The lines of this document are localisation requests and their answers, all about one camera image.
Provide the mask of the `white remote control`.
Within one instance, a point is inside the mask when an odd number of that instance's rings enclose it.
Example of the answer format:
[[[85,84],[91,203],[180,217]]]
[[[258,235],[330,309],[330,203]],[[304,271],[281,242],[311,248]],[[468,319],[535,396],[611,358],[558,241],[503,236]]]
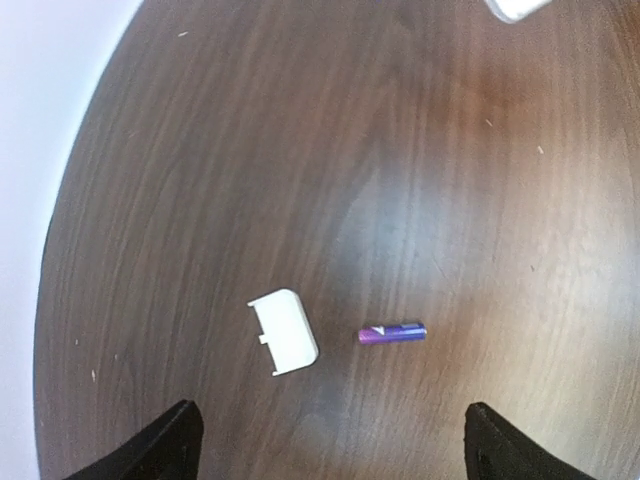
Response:
[[[513,24],[548,5],[550,0],[485,0],[485,3],[499,20]]]

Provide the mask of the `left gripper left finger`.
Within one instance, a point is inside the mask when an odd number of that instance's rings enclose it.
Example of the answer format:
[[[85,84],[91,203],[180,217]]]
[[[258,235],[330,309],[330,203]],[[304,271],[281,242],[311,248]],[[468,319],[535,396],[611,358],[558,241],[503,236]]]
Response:
[[[204,434],[195,402],[181,400],[109,455],[69,476],[88,479],[195,479]]]

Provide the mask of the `purple AAA battery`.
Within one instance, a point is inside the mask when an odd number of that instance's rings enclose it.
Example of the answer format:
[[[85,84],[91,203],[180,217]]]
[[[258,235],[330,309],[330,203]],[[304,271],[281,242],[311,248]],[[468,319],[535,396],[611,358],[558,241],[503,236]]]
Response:
[[[427,329],[422,323],[368,326],[358,332],[358,341],[363,345],[422,341]]]

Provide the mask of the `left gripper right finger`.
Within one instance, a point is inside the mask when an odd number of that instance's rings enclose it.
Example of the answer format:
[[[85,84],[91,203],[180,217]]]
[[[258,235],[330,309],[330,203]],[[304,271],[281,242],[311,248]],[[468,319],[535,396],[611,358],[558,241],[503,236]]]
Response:
[[[468,479],[591,479],[483,402],[466,410],[464,459]]]

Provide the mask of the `white battery cover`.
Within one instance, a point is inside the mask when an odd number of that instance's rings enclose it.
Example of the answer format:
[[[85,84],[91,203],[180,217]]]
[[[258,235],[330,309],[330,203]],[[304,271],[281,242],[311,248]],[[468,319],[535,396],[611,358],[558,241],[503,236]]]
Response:
[[[297,293],[279,289],[247,306],[257,316],[262,333],[261,345],[266,345],[274,364],[274,377],[311,366],[319,356],[314,334]]]

